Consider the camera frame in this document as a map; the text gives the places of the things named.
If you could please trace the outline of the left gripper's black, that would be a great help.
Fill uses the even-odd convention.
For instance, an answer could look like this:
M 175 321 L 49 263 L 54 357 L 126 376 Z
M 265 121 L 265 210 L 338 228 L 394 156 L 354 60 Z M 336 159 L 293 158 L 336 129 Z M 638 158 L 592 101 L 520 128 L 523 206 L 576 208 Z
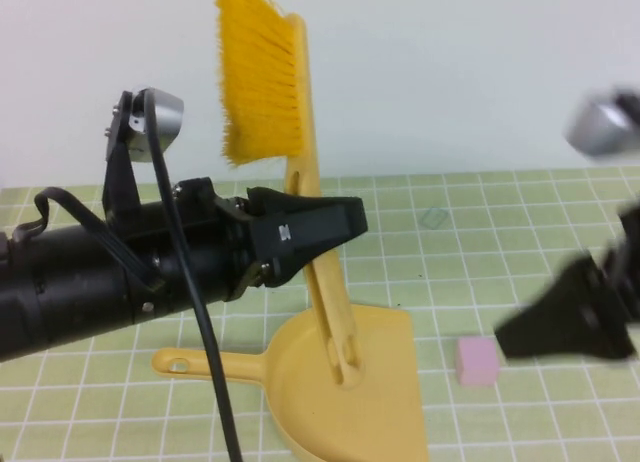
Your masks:
M 252 240 L 247 222 L 237 217 L 240 199 L 219 197 L 210 179 L 177 183 L 173 198 L 206 303 L 234 301 L 261 283 L 282 286 L 319 256 L 368 231 L 358 197 L 248 188 L 249 213 L 258 215 L 252 221 Z M 265 275 L 262 264 L 268 266 Z

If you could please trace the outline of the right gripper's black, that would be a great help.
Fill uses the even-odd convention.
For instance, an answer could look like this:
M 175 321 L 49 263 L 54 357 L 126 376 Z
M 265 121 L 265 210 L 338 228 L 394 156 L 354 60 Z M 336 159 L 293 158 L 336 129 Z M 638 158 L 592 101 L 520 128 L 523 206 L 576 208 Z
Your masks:
M 587 254 L 577 257 L 536 301 L 495 326 L 507 359 L 636 357 L 628 327 L 639 322 L 639 202 L 619 218 L 623 234 L 601 267 Z

